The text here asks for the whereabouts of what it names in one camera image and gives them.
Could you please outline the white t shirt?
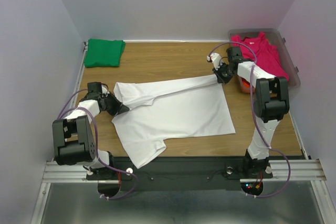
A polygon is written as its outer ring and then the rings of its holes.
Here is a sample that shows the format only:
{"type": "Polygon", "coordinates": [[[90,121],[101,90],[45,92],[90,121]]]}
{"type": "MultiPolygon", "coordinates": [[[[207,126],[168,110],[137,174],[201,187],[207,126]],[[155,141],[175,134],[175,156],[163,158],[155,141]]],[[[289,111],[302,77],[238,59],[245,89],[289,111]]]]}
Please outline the white t shirt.
{"type": "Polygon", "coordinates": [[[148,83],[117,82],[113,91],[129,108],[112,123],[136,168],[163,153],[166,139],[236,132],[223,87],[213,74],[148,83]]]}

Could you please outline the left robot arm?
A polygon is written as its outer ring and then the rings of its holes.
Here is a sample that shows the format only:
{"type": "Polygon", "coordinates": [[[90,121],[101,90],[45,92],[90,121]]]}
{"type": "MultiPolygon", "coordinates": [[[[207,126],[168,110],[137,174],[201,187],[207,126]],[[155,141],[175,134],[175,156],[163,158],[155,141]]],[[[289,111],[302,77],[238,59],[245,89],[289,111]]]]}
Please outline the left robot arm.
{"type": "Polygon", "coordinates": [[[109,91],[107,84],[89,82],[86,95],[75,108],[63,109],[52,123],[54,159],[58,165],[83,165],[96,170],[106,179],[119,172],[110,152],[98,148],[98,126],[95,117],[101,112],[117,116],[130,111],[109,91]]]}

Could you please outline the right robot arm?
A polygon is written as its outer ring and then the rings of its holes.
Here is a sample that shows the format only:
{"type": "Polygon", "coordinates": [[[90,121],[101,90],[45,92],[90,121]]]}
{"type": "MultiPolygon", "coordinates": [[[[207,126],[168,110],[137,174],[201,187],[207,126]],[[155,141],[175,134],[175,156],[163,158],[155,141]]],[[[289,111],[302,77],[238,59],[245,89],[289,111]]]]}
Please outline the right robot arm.
{"type": "Polygon", "coordinates": [[[228,63],[222,62],[222,57],[214,52],[207,56],[207,61],[213,64],[218,83],[227,84],[234,75],[249,80],[255,130],[241,170],[244,175],[253,177],[260,172],[270,171],[268,161],[269,151],[273,149],[273,135],[284,115],[289,112],[288,81],[245,59],[240,47],[229,47],[226,53],[228,63]]]}

